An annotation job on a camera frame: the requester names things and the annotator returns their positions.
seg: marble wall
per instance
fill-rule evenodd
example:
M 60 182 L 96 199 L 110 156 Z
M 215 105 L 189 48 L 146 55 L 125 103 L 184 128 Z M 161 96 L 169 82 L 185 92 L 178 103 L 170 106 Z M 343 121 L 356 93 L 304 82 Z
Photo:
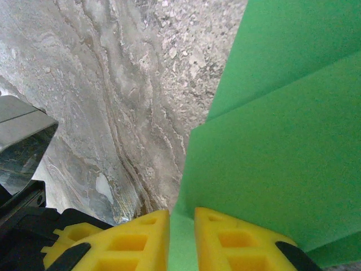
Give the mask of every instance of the marble wall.
M 47 202 L 118 224 L 172 208 L 246 0 L 4 0 L 0 92 L 59 121 Z

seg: stone surface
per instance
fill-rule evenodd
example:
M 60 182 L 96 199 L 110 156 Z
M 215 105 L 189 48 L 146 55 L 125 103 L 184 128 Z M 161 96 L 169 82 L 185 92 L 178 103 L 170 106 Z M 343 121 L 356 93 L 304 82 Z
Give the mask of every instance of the stone surface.
M 118 224 L 172 209 L 245 0 L 5 0 L 0 91 L 59 121 L 48 205 Z

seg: gray marble surface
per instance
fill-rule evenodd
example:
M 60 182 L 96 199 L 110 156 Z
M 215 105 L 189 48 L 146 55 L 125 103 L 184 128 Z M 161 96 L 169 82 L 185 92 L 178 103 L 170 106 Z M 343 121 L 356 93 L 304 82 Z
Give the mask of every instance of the gray marble surface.
M 111 224 L 170 208 L 245 0 L 4 0 L 0 91 L 59 121 L 34 178 Z

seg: marble veining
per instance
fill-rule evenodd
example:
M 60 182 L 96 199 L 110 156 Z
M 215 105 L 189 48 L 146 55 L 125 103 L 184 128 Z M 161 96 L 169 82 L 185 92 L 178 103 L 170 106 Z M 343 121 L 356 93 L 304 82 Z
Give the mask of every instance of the marble veining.
M 177 199 L 244 0 L 5 0 L 0 91 L 59 129 L 34 178 L 48 205 L 118 224 Z

